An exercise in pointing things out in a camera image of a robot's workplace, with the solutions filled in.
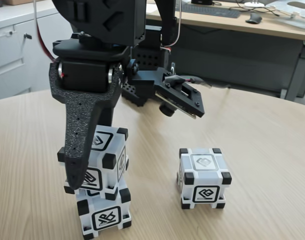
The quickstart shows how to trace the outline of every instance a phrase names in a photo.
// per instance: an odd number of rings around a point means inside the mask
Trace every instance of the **stacked cube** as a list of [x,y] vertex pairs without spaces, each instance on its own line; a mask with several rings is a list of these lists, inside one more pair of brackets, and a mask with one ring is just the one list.
[[[88,169],[81,187],[72,190],[68,182],[64,190],[76,194],[78,214],[85,240],[98,237],[100,230],[118,226],[130,227],[131,194],[124,172],[128,169],[126,155],[128,130],[98,125],[91,146]],[[58,161],[64,161],[64,148],[58,152]]]
[[223,209],[225,189],[232,176],[219,148],[181,148],[177,183],[181,192],[181,208],[193,209],[195,204],[210,204]]

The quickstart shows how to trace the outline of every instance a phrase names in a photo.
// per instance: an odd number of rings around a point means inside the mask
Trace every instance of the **wooden table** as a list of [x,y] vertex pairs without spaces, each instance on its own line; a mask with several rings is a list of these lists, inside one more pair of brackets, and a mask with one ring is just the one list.
[[[148,3],[154,3],[154,0],[148,0]],[[231,7],[238,7],[236,3],[233,2],[220,2],[222,4],[221,8],[231,8]],[[277,12],[280,14],[281,17],[286,17],[287,15],[281,12]],[[281,97],[284,99],[287,99],[289,101],[294,101],[296,97],[299,95],[300,89],[305,88],[305,29],[301,29],[298,27],[290,26],[284,23],[280,23],[277,20],[278,17],[273,15],[272,13],[260,13],[262,16],[262,21],[260,24],[249,24],[246,22],[250,18],[249,12],[242,12],[241,15],[238,18],[229,18],[229,17],[222,17],[222,16],[210,16],[210,15],[204,15],[204,14],[195,14],[195,13],[182,13],[182,23],[185,25],[192,25],[192,26],[200,26],[200,27],[208,27],[208,28],[214,28],[214,29],[223,29],[223,30],[232,30],[232,31],[238,31],[238,32],[246,32],[246,33],[252,33],[252,34],[261,34],[261,35],[269,35],[269,36],[275,36],[275,37],[282,37],[282,38],[288,38],[288,39],[296,39],[303,41],[302,42],[302,49],[298,52],[298,59],[295,63],[294,70],[292,73],[292,77],[290,79],[290,83],[288,85],[287,89],[283,89],[281,92]],[[161,17],[159,15],[159,12],[156,10],[152,13],[147,13],[146,18],[149,20],[161,20]],[[257,48],[262,48],[262,46],[259,44],[256,46]],[[181,52],[181,56],[185,59],[189,56],[185,55],[184,52]],[[252,62],[252,64],[258,64],[260,63],[261,58],[258,59],[258,62]],[[204,76],[204,78],[207,78],[207,75],[202,74],[202,72],[196,72],[196,69],[190,70],[192,73]],[[249,75],[249,78],[252,76],[249,72],[246,73],[247,76]],[[280,72],[274,72],[271,74],[275,74],[276,76],[280,75]]]
[[[233,2],[220,2],[222,8],[237,7],[238,5]],[[271,35],[276,37],[283,37],[289,39],[305,40],[305,29],[286,25],[276,21],[276,16],[271,13],[260,13],[263,20],[260,24],[249,24],[246,22],[250,18],[249,12],[242,12],[238,18],[229,18],[222,16],[210,16],[195,13],[182,13],[182,23],[187,25],[209,27],[215,29],[234,30],[240,32],[247,32],[253,34]],[[147,13],[147,19],[161,20],[159,12],[156,10],[152,13]]]
[[[206,115],[164,116],[121,99],[113,125],[129,129],[132,226],[101,240],[304,240],[305,106],[251,92],[207,89]],[[49,91],[0,100],[0,240],[81,240],[74,195],[57,151],[65,105]],[[232,174],[224,209],[182,210],[179,148],[221,148]]]

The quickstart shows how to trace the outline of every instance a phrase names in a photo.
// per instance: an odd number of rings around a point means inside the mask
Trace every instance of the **white cable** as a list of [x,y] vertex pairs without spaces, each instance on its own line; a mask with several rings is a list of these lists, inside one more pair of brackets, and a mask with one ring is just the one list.
[[35,29],[37,31],[37,3],[36,0],[33,0],[33,20],[35,24]]
[[167,50],[167,51],[169,51],[169,53],[171,53],[171,52],[172,52],[172,51],[171,51],[169,48],[167,48],[167,47],[163,47],[163,46],[161,46],[161,47],[160,47],[160,49]]
[[173,45],[175,45],[178,40],[179,40],[179,37],[181,35],[181,24],[182,24],[182,9],[183,8],[183,0],[180,0],[180,5],[179,5],[179,26],[178,26],[178,35],[177,35],[177,39],[176,41],[174,41],[172,44],[168,45],[168,46],[164,46],[164,47],[171,47]]

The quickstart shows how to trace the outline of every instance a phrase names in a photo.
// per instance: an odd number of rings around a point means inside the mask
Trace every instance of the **cube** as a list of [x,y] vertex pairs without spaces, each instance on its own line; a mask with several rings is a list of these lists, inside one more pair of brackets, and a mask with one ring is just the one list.
[[113,226],[124,229],[132,225],[129,211],[131,194],[123,176],[119,181],[118,193],[114,201],[101,198],[98,192],[91,192],[91,190],[79,189],[79,194],[76,195],[84,239],[98,237],[99,231]]
[[226,204],[225,189],[232,182],[219,148],[181,148],[177,184],[181,208],[193,209],[196,204],[210,204],[222,209]]
[[[129,165],[126,155],[128,130],[97,125],[91,146],[88,169],[80,189],[100,192],[102,199],[114,201],[117,197],[118,182]],[[58,154],[58,161],[65,163],[64,148]],[[66,193],[71,192],[65,182]]]

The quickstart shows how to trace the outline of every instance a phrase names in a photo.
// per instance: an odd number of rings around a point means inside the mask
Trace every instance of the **white cabinet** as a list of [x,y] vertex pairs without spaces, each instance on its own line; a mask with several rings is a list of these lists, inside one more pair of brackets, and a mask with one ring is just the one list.
[[[38,18],[38,25],[51,53],[54,41],[69,39],[72,34],[70,24],[59,13]],[[50,62],[39,44],[33,20],[0,28],[0,99],[49,88]]]

